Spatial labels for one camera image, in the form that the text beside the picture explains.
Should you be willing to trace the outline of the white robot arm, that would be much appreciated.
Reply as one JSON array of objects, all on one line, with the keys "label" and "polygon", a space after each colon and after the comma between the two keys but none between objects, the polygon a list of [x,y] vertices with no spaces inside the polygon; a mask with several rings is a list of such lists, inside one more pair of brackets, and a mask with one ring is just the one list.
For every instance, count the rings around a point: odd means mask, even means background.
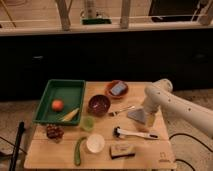
[{"label": "white robot arm", "polygon": [[159,107],[170,110],[213,139],[213,110],[202,107],[172,94],[173,85],[168,79],[151,82],[145,86],[142,103],[147,114],[155,114]]}]

